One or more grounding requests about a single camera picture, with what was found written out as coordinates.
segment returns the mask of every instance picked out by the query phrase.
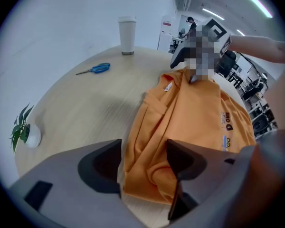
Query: potted plant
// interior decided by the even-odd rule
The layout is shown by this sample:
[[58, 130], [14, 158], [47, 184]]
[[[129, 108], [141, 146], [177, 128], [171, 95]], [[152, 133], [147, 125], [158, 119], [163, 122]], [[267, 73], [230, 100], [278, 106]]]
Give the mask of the potted plant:
[[18, 139], [20, 138], [28, 147], [35, 148], [40, 144], [41, 131], [35, 124], [27, 124], [26, 119], [34, 106], [28, 109], [28, 105], [20, 112], [19, 118], [16, 117], [12, 131], [11, 145], [15, 153]]

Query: ceiling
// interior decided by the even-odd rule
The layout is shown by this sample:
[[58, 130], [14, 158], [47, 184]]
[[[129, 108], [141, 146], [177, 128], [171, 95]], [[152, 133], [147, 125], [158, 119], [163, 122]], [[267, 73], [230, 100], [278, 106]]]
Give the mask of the ceiling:
[[[225, 20], [218, 20], [235, 33], [239, 29], [245, 35], [285, 41], [285, 25], [274, 4], [270, 0], [259, 1], [273, 18], [267, 18], [251, 0], [191, 0], [188, 11], [209, 16], [210, 14], [202, 10], [205, 8], [223, 17]], [[184, 8], [184, 0], [176, 0], [176, 3], [178, 10], [187, 9]]]

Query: orange shirt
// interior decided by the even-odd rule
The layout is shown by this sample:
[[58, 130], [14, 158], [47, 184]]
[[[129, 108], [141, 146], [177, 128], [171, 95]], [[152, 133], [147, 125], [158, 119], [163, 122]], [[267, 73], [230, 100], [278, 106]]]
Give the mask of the orange shirt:
[[172, 203], [177, 180], [167, 161], [167, 139], [236, 153], [255, 144], [246, 110], [213, 81], [189, 84], [185, 71], [163, 74], [147, 91], [125, 152], [127, 194]]

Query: paper cup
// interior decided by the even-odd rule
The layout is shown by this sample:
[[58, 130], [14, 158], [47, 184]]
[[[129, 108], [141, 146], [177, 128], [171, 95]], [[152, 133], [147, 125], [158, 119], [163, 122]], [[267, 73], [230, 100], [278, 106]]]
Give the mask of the paper cup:
[[122, 54], [131, 55], [134, 53], [136, 17], [119, 17], [118, 24]]

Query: cup lid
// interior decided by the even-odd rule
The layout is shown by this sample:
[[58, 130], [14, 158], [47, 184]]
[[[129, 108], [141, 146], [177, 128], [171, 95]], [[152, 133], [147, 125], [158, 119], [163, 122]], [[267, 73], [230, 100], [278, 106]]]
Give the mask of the cup lid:
[[123, 16], [118, 18], [118, 23], [122, 22], [137, 22], [135, 16]]

